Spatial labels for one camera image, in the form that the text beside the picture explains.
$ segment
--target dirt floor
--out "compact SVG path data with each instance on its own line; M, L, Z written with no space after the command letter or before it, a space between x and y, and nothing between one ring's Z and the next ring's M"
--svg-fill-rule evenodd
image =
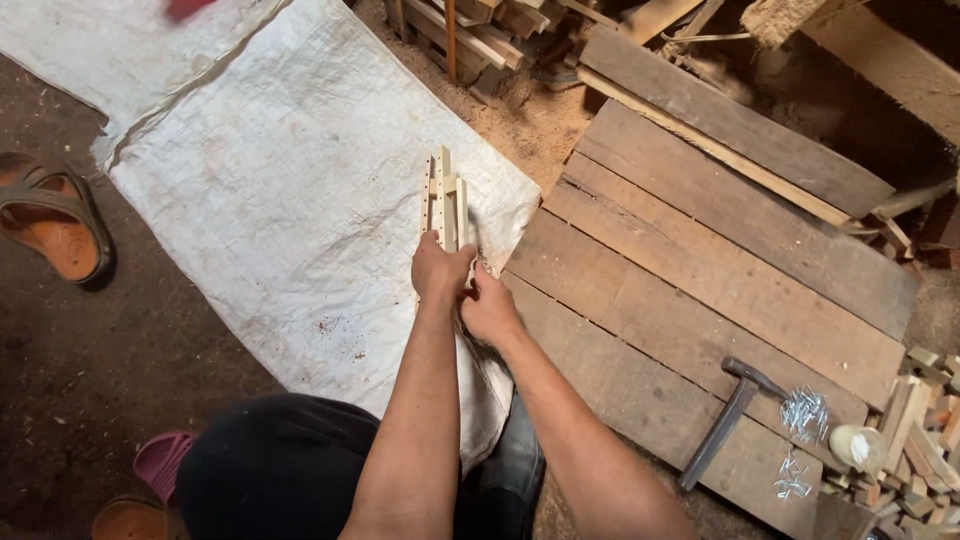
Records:
M423 83L545 192L590 120L584 89L518 79L504 107L477 103L389 32L381 0L355 10ZM86 537L97 509L123 493L149 496L132 473L139 445L170 429L203 428L231 402L280 391L87 152L106 119L0 56L0 151L64 160L90 179L114 239L113 281L86 292L45 260L0 240L0 539ZM960 279L924 270L907 344L960 351ZM665 484L673 472L642 450ZM698 490L684 505L705 538L773 535ZM573 538L548 476L538 538Z

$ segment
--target sandal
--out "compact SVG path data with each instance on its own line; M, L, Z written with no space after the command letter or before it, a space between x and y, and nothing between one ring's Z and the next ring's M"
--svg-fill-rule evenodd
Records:
M168 506L174 495L180 462L193 446L194 438L196 435L190 431L163 433L143 445L133 459L133 472Z
M0 154L0 230L40 252L69 282L90 282L110 263L90 189L65 165Z
M133 496L105 504L90 530L93 540L167 540L167 513Z

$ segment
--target person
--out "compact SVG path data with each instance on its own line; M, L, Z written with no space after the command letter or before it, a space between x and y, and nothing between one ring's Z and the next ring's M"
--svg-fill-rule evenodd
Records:
M584 538L696 538L652 472L593 414L525 330L507 287L447 253L413 256L420 294L378 422L345 403L260 398L215 421L180 464L175 499L192 538L529 538L544 457ZM516 382L492 455L460 482L454 332L493 346Z

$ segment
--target forearm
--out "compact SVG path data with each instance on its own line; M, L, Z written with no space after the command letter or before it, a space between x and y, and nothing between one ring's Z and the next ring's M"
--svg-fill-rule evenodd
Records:
M498 343L585 538L694 538L683 510L593 414L526 331Z
M453 305L452 297L421 300L341 537L452 533L460 456Z

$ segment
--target hammer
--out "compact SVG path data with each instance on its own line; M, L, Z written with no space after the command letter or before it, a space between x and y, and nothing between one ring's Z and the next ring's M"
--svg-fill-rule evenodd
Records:
M720 451L723 443L727 441L727 437L733 432L737 421L743 416L743 411L746 410L747 405L750 404L750 400L754 398L759 388L770 392L781 400L787 401L790 399L790 395L774 384L767 376L733 356L725 357L720 362L720 367L727 373L740 377L740 382L736 384L733 395L727 400L727 404L724 405L720 416L713 423L707 437L700 443L700 448L690 458L683 473L680 474L677 483L684 491L693 489L700 477L704 475L704 471L709 467L717 452Z

